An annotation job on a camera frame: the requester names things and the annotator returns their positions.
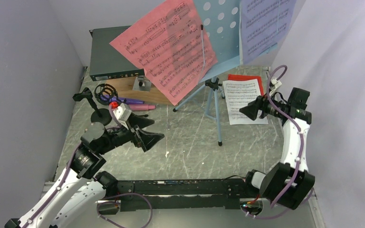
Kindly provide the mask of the purple microphone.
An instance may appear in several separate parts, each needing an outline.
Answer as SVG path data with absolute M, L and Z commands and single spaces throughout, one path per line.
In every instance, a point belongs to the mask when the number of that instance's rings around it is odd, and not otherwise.
M 129 104 L 129 105 L 141 105 L 141 104 L 144 104 L 144 101 L 143 100 L 139 100 L 139 99 L 132 99 L 132 98 L 124 98 L 124 97 L 115 97 L 113 96 L 112 98 L 109 98 L 109 95 L 102 95 L 101 96 L 101 99 L 103 101 L 109 101 L 109 102 L 123 102 L 123 103 L 126 103 L 126 104 Z

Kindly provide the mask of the light blue music stand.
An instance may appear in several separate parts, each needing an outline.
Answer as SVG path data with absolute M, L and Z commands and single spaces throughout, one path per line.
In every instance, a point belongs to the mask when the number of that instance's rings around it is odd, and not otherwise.
M 216 53 L 218 63 L 210 68 L 199 81 L 203 83 L 185 100 L 181 101 L 174 109 L 177 112 L 194 96 L 205 88 L 209 88 L 204 115 L 216 121 L 218 145 L 222 146 L 220 112 L 218 95 L 224 99 L 224 91 L 218 82 L 218 75 L 243 64 L 240 40 L 240 1 L 239 0 L 195 0 L 194 4 L 203 20 L 205 30 L 209 37 L 213 50 Z

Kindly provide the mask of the white sheet music page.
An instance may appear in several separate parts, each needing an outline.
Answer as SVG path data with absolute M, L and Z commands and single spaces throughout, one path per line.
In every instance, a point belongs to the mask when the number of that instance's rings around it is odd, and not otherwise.
M 260 119 L 261 111 L 258 111 L 255 120 L 251 120 L 239 112 L 240 108 L 247 106 L 248 103 L 254 101 L 257 96 L 261 95 L 260 85 L 257 79 L 247 81 L 226 80 L 223 82 L 223 88 L 230 125 L 269 123 L 266 117 Z

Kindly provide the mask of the red sheet music papers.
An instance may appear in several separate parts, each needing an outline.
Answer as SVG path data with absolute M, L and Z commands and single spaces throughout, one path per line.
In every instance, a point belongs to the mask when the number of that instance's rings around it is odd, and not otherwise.
M 264 95 L 264 89 L 263 89 L 262 80 L 261 80 L 260 76 L 246 76 L 246 75 L 228 74 L 227 80 L 230 80 L 230 81 L 257 80 L 257 82 L 259 84 L 260 93 L 261 93 L 261 95 Z

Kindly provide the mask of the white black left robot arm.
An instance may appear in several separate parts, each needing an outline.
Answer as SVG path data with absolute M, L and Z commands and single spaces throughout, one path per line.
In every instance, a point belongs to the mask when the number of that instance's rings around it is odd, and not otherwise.
M 9 219 L 5 227 L 64 228 L 89 203 L 114 198 L 118 180 L 100 171 L 106 162 L 103 155 L 128 142 L 144 152 L 150 150 L 164 138 L 162 133 L 143 130 L 152 124 L 154 120 L 135 114 L 130 114 L 118 128 L 91 123 L 57 181 L 26 214 Z

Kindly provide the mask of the pink microphone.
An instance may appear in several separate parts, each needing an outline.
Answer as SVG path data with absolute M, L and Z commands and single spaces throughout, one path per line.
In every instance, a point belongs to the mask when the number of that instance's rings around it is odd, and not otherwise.
M 156 108 L 155 105 L 148 104 L 130 104 L 129 107 L 132 111 L 149 111 L 154 110 Z

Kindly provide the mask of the dark green rack unit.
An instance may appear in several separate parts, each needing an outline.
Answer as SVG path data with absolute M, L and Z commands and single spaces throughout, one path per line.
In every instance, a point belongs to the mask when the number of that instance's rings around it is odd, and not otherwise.
M 90 71 L 92 81 L 104 81 L 125 77 L 144 76 L 144 70 L 135 67 L 110 42 L 126 31 L 129 26 L 96 28 L 92 37 Z

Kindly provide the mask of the pink sheet music page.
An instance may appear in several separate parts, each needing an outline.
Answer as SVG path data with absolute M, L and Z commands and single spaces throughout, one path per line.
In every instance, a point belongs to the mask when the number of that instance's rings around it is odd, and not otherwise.
M 192 0 L 166 0 L 110 45 L 173 104 L 192 91 L 218 62 Z

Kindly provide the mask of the grey metal bracket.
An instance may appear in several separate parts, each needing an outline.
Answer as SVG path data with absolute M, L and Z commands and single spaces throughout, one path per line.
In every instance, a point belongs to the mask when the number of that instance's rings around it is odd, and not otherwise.
M 152 82 L 150 82 L 145 76 L 138 76 L 134 81 L 133 90 L 149 92 L 151 87 Z

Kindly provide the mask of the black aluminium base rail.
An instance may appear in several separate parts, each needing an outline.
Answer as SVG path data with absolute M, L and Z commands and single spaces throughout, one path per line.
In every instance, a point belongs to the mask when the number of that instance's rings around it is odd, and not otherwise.
M 120 180 L 99 202 L 98 212 L 115 215 L 141 209 L 239 209 L 259 191 L 244 178 L 191 180 Z

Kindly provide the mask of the black tripod mic stand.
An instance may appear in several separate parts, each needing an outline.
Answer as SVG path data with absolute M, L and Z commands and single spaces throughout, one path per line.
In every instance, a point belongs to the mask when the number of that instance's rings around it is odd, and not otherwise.
M 116 89 L 110 84 L 98 84 L 94 89 L 95 99 L 102 105 L 121 103 Z

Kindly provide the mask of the black round-base mic stand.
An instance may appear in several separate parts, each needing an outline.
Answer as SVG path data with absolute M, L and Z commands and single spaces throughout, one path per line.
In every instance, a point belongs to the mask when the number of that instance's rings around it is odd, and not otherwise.
M 99 109 L 97 107 L 97 104 L 93 100 L 92 92 L 88 87 L 85 87 L 82 92 L 74 94 L 72 98 L 75 102 L 80 102 L 83 99 L 88 101 L 90 107 L 94 110 L 90 116 L 91 123 L 98 122 L 106 126 L 112 121 L 112 117 L 107 109 Z

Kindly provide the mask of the lavender sheet music page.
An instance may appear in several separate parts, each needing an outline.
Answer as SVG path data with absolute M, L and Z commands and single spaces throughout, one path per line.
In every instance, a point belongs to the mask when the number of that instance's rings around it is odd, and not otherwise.
M 249 64 L 269 51 L 288 33 L 295 0 L 242 0 L 240 40 L 242 63 Z

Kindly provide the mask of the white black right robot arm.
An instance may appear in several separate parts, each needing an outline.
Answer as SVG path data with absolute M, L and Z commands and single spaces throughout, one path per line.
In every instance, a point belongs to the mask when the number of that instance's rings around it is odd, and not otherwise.
M 310 193 L 315 176 L 309 173 L 306 160 L 312 123 L 312 114 L 306 110 L 309 96 L 309 91 L 294 87 L 286 101 L 263 95 L 239 109 L 251 120 L 267 115 L 280 119 L 284 137 L 280 161 L 268 173 L 252 170 L 246 175 L 243 192 L 248 197 L 259 193 L 272 206 L 279 204 L 295 210 Z

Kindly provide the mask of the wooden board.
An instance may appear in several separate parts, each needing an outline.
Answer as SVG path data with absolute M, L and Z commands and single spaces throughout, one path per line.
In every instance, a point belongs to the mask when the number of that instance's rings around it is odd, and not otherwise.
M 106 80 L 105 83 L 113 86 L 120 97 L 143 100 L 146 103 L 177 106 L 181 103 L 172 104 L 160 90 L 152 85 L 149 91 L 134 90 L 134 77 Z

